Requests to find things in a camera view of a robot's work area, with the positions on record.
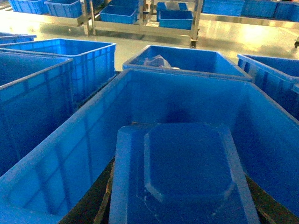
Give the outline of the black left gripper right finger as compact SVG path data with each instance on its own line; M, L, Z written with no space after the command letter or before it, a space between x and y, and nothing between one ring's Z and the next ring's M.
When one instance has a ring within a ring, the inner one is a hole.
M298 224L299 217L277 202L247 174L246 181L262 224Z

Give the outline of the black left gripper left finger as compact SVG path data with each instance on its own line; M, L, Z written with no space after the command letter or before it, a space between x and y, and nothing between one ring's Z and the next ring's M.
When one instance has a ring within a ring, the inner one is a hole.
M114 178L113 158L80 201L59 221L60 224L107 224Z

